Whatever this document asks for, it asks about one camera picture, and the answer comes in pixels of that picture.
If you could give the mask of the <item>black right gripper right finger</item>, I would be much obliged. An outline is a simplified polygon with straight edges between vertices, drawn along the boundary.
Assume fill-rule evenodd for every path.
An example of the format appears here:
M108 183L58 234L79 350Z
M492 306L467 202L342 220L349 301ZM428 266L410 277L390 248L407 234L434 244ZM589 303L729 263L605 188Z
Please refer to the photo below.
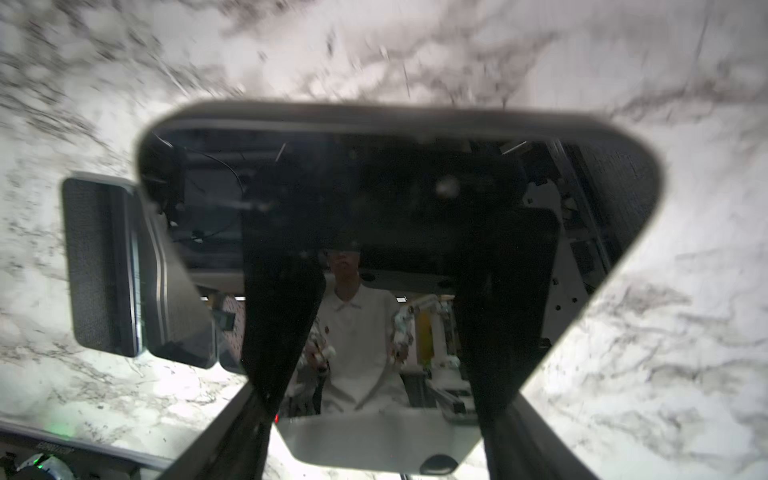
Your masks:
M482 435L492 479L597 479L522 395L484 425Z

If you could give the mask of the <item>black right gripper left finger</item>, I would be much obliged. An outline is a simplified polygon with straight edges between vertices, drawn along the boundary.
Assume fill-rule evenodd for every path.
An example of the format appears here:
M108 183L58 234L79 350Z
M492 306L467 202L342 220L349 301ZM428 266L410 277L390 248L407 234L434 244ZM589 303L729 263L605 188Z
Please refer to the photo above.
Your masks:
M272 428L266 413L253 385L245 384L159 479L260 479Z

